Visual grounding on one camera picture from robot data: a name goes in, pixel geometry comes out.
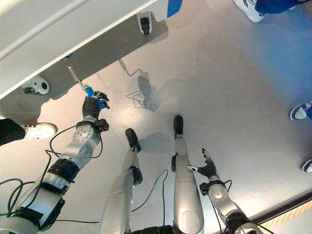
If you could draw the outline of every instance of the person's foot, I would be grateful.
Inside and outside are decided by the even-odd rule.
[[[307,117],[307,110],[312,107],[312,101],[297,105],[290,113],[291,120],[304,119]]]
[[[264,15],[257,12],[254,8],[256,0],[233,0],[233,2],[252,22],[259,23],[263,20]]]
[[[182,116],[176,116],[174,119],[174,130],[175,130],[175,139],[177,135],[183,135],[183,118]]]
[[[39,123],[37,125],[20,125],[26,132],[24,140],[43,139],[53,136],[58,130],[51,123]]]
[[[132,128],[126,130],[126,137],[128,139],[130,147],[136,146],[136,150],[139,153],[141,151],[141,146],[138,143],[137,135]]]
[[[312,158],[306,161],[302,167],[301,167],[303,172],[309,173],[312,172]]]

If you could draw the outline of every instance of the floor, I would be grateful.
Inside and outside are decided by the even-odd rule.
[[[230,197],[248,217],[312,189],[312,175],[300,170],[312,156],[312,122],[290,121],[292,107],[311,100],[312,2],[293,11],[248,21],[232,1],[184,1],[165,22],[153,24],[150,36],[140,34],[136,18],[118,25],[79,49],[72,62],[85,84],[105,92],[110,110],[101,117],[110,124],[102,133],[104,150],[77,176],[65,195],[60,219],[97,221],[113,179],[128,149],[125,129],[133,128],[142,146],[138,154],[143,183],[133,190],[133,207],[146,198],[156,177],[171,168],[173,119],[184,118],[184,138],[193,165],[204,165],[201,148],[215,161],[221,179],[233,180]],[[29,96],[17,89],[0,101],[1,114],[18,123],[51,122],[63,130],[81,121],[84,93],[62,62],[44,71],[51,91]],[[60,135],[61,152],[73,131]],[[50,139],[15,141],[0,148],[0,177],[24,181],[40,176]],[[206,179],[195,175],[198,185]],[[175,174],[165,182],[166,224],[173,222]],[[15,188],[0,191],[7,198]],[[131,216],[138,230],[162,224],[161,183]],[[207,197],[201,196],[205,234],[218,232]],[[1,212],[6,199],[1,199]],[[308,234],[312,213],[298,228],[276,226],[276,233]],[[97,224],[59,222],[47,234],[92,234]]]

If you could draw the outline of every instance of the silver robot leg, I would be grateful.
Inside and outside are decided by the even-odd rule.
[[[135,185],[134,169],[139,169],[136,147],[131,147],[106,198],[98,234],[127,234]]]
[[[175,152],[175,234],[203,234],[203,210],[193,172],[187,169],[190,161],[182,137],[175,140]]]

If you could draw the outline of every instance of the metal rod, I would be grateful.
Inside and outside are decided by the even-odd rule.
[[[76,70],[75,70],[73,64],[71,63],[71,61],[68,58],[65,58],[64,62],[66,64],[67,70],[72,75],[72,78],[74,79],[74,81],[76,83],[78,83],[81,86],[81,88],[84,90],[83,84],[82,84],[82,82],[80,80],[80,77],[79,77],[78,73],[76,72]]]

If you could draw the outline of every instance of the blue pants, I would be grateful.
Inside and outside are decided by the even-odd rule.
[[[258,0],[255,9],[261,14],[276,14],[300,4],[296,0]]]
[[[307,116],[308,116],[310,119],[312,119],[312,107],[310,107],[310,108],[306,111],[306,113],[307,113]]]

